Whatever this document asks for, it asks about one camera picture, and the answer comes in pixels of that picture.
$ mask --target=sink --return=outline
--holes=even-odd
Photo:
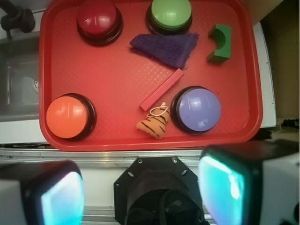
[[[0,40],[0,122],[38,119],[39,32]]]

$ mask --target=red tray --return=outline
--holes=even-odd
[[[188,135],[172,121],[161,140],[135,128],[145,119],[140,103],[162,84],[174,68],[129,51],[129,42],[149,33],[146,11],[150,1],[114,0],[124,29],[114,43],[94,47],[85,43],[76,28],[76,13],[84,0],[57,0],[45,11],[40,32],[40,126],[46,140],[64,151],[155,150],[200,147],[249,140],[259,129],[262,98],[252,23],[238,0],[192,0],[193,23],[199,33],[197,46],[187,60],[184,76],[155,104],[171,104],[173,97],[191,85],[203,86],[217,95],[222,113],[208,132]],[[232,28],[231,58],[221,65],[206,57],[216,49],[208,32],[216,24]],[[45,115],[50,103],[66,93],[79,93],[94,104],[97,123],[81,141],[67,141],[49,130]]]

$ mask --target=purple cloth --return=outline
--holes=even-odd
[[[199,34],[174,36],[140,34],[130,42],[132,45],[130,50],[160,60],[169,66],[183,69],[198,38]]]

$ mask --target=plush toy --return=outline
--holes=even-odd
[[[170,108],[163,103],[161,106],[151,109],[147,118],[136,124],[136,128],[156,139],[162,139],[165,135],[165,126],[169,120]]]

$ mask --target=purple button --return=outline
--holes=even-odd
[[[176,117],[175,124],[191,134],[213,128],[221,116],[221,104],[217,96],[198,86],[182,90],[173,100],[172,109]]]

